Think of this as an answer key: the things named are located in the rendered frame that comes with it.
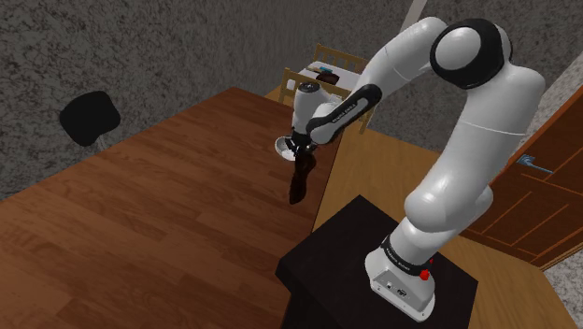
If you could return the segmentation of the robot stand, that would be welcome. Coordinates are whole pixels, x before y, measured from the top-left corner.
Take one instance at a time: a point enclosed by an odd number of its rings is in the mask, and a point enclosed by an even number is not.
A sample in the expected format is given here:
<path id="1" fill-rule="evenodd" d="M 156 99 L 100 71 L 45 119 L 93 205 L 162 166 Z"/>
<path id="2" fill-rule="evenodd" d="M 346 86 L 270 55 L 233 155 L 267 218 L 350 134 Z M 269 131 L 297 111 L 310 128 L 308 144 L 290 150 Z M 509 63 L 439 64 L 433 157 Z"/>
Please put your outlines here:
<path id="1" fill-rule="evenodd" d="M 396 225 L 357 196 L 284 255 L 276 275 L 291 299 L 280 329 L 469 329 L 478 282 L 441 253 L 430 270 L 436 300 L 426 321 L 371 290 L 365 257 Z"/>

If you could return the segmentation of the black chair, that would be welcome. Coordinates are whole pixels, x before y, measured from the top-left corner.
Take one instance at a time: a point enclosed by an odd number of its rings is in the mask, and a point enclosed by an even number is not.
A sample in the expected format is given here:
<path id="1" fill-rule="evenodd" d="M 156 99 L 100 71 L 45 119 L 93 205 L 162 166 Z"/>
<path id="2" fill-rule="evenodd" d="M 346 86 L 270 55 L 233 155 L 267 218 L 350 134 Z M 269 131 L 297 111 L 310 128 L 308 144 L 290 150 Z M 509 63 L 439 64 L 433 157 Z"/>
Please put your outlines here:
<path id="1" fill-rule="evenodd" d="M 59 122 L 81 147 L 90 147 L 96 143 L 100 150 L 106 150 L 104 134 L 120 125 L 121 114 L 106 92 L 94 91 L 70 101 L 60 111 Z"/>

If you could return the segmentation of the brown wooden door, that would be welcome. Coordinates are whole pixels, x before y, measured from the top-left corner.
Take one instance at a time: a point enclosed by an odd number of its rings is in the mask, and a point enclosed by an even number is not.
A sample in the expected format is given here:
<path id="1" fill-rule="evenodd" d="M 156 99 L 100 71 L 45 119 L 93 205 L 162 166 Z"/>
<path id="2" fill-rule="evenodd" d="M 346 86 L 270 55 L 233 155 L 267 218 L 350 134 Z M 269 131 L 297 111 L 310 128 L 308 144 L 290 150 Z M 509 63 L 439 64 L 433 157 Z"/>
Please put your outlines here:
<path id="1" fill-rule="evenodd" d="M 462 236 L 545 270 L 583 248 L 583 86 L 491 183 Z"/>

